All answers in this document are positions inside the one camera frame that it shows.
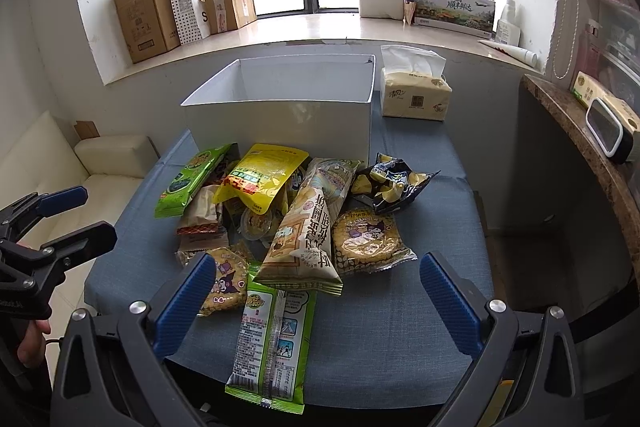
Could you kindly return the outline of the person's left hand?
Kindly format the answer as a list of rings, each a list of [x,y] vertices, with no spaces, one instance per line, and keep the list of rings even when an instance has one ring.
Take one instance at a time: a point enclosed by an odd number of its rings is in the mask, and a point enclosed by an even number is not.
[[[48,320],[30,321],[25,335],[17,348],[17,358],[25,367],[39,365],[46,353],[46,336],[51,334]]]

